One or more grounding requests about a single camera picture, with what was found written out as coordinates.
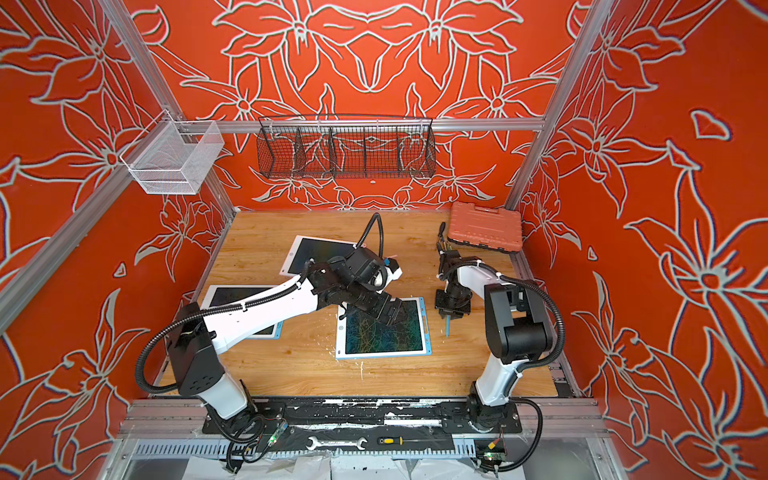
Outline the blue tablet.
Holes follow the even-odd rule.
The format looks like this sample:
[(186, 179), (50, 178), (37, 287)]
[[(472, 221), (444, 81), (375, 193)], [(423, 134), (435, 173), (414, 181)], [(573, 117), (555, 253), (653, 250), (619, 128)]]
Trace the blue tablet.
[(384, 325), (344, 305), (337, 310), (337, 360), (364, 360), (389, 357), (429, 356), (431, 338), (422, 297), (403, 300), (408, 314), (405, 322)]
[[(273, 288), (273, 285), (211, 285), (200, 305), (201, 309), (210, 309), (244, 300)], [(254, 332), (248, 340), (277, 340), (282, 333), (283, 323), (277, 323)]]

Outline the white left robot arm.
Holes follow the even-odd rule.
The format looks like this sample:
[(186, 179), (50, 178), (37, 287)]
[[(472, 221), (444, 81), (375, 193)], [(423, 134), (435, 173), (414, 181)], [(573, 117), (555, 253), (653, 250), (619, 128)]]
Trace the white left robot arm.
[[(387, 326), (401, 323), (408, 317), (403, 302), (386, 291), (401, 274), (395, 259), (384, 257), (381, 250), (370, 250), (358, 240), (349, 254), (326, 262), (310, 259), (300, 274), (257, 295), (209, 309), (192, 303), (143, 347), (135, 382), (152, 395), (176, 390), (197, 397), (212, 417), (230, 420), (250, 409), (251, 400), (226, 371), (220, 354), (264, 328), (330, 306), (355, 309)], [(159, 386), (146, 378), (145, 365), (164, 339), (170, 341), (175, 381)]]

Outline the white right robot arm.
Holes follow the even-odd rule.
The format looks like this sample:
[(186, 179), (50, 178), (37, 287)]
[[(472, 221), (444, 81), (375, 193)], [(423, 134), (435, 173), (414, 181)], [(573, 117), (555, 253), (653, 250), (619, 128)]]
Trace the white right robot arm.
[(566, 341), (563, 315), (541, 287), (503, 274), (478, 257), (464, 257), (444, 246), (438, 278), (445, 282), (435, 308), (446, 322), (471, 312), (471, 301), (484, 304), (484, 331), (490, 356), (467, 398), (469, 425), (492, 431), (511, 416), (512, 393), (529, 369), (557, 360)]

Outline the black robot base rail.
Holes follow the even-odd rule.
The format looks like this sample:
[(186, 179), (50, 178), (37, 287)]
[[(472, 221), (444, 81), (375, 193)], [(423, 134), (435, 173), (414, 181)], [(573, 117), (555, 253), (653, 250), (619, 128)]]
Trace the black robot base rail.
[(484, 407), (466, 397), (257, 397), (256, 412), (290, 427), (336, 430), (363, 427), (432, 429), (451, 434), (518, 434), (513, 404)]

